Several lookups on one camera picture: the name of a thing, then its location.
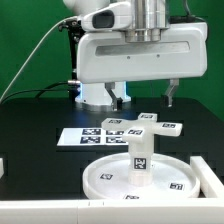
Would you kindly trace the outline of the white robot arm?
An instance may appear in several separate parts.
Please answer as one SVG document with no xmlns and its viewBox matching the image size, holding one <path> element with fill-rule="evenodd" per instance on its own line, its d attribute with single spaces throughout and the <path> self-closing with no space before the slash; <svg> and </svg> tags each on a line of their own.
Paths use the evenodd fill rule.
<svg viewBox="0 0 224 224">
<path fill-rule="evenodd" d="M 92 111 L 127 108 L 131 81 L 167 80 L 172 105 L 179 80 L 207 69 L 208 25 L 186 13 L 169 15 L 168 0 L 63 0 L 74 13 L 68 30 L 76 105 Z"/>
</svg>

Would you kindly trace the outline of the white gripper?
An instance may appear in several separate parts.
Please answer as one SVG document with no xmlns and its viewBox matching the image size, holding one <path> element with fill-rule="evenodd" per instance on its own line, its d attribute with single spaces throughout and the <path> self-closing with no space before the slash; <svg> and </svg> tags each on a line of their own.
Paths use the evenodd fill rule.
<svg viewBox="0 0 224 224">
<path fill-rule="evenodd" d="M 114 82 L 170 79 L 162 99 L 171 107 L 178 78 L 199 77 L 207 70 L 206 39 L 203 22 L 172 24 L 157 42 L 128 43 L 122 32 L 87 33 L 78 45 L 77 77 L 84 84 L 106 83 L 114 111 L 122 108 Z"/>
</svg>

